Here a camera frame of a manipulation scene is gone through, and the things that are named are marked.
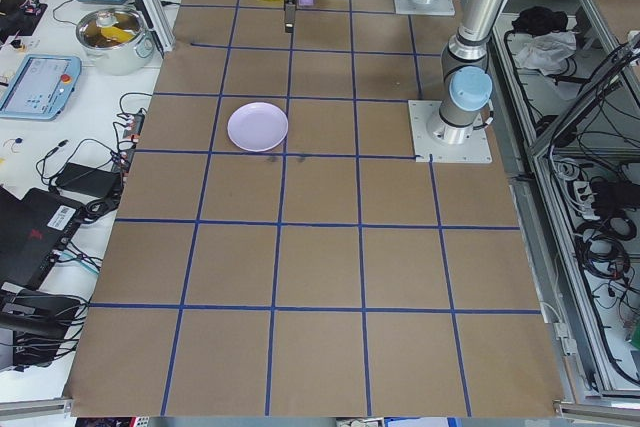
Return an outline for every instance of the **pot lid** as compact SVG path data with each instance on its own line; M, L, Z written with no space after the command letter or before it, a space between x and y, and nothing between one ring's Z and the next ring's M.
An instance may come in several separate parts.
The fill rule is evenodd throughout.
M80 43L91 48L112 48L126 44L144 30L135 10L111 8L86 15L76 26Z

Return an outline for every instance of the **yellow object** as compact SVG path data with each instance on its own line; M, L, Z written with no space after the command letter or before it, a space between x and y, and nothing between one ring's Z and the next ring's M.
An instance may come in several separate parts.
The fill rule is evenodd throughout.
M115 40L117 42L120 42L121 44L125 44L133 39L133 34L114 26L101 27L100 33L103 37L109 40Z

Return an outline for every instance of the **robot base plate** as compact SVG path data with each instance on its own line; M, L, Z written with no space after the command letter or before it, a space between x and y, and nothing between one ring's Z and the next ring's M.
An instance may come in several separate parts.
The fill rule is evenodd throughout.
M452 0L433 0L429 4L418 4L411 0L393 0L396 6L396 14L409 15L455 15L456 9Z
M409 115L411 134L413 136L413 152L416 162L433 162L444 164L490 164L491 151L487 134L484 130L474 130L464 144L447 145L433 139L427 132L427 120L431 113L440 108L437 100L410 100Z

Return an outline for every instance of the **cooking pot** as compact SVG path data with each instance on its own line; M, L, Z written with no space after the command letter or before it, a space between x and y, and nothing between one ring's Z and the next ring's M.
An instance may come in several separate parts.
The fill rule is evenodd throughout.
M95 66L126 75L149 63L153 41L140 14L126 7L92 12L76 26L76 37Z

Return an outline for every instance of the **power adapter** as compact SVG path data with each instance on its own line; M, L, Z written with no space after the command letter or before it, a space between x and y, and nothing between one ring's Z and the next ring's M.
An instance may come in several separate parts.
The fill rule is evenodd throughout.
M55 180L55 186L59 189L99 199L111 197L116 189L121 188L119 173L107 172L73 162L68 162Z

